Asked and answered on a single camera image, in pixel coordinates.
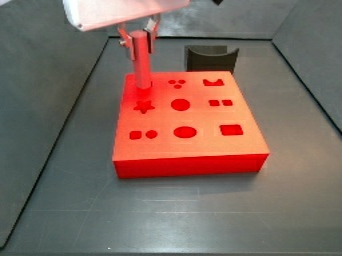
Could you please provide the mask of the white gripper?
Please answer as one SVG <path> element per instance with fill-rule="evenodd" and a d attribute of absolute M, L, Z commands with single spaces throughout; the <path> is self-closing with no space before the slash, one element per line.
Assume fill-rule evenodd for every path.
<path fill-rule="evenodd" d="M 135 60 L 133 41 L 123 22 L 151 16 L 144 28 L 148 52 L 153 53 L 160 15 L 184 8 L 189 0 L 63 0 L 67 19 L 80 31 L 89 31 L 115 24 L 120 35 L 119 44 L 127 49 L 128 57 Z"/>

